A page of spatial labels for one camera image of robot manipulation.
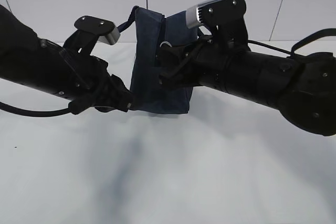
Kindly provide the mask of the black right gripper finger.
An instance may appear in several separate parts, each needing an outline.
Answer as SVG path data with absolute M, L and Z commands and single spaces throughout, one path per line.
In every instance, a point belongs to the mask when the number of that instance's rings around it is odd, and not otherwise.
M 157 52 L 157 60 L 161 66 L 177 66 L 185 58 L 186 56 L 183 47 L 163 45 Z

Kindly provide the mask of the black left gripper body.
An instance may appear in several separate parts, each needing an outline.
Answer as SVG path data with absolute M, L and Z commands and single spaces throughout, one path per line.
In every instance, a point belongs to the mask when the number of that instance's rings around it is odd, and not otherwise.
M 128 112 L 132 103 L 133 94 L 119 77 L 112 74 L 107 78 L 96 98 L 94 108 L 103 113 L 113 110 Z

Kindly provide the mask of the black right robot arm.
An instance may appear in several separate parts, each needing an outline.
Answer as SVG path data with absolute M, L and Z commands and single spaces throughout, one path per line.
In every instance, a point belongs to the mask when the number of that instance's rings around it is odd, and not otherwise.
M 164 45 L 157 60 L 164 87 L 209 87 L 278 110 L 304 131 L 335 135 L 335 57 L 329 52 L 278 57 L 216 44 Z

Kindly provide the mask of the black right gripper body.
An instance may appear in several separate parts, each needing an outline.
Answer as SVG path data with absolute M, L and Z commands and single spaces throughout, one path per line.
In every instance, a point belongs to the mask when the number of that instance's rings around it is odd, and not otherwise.
M 167 42 L 161 43 L 160 47 L 183 47 L 186 58 L 177 66 L 161 66 L 159 84 L 167 89 L 202 87 L 203 71 L 196 63 L 196 58 L 204 47 L 203 42 L 194 42 L 182 46 L 171 46 Z

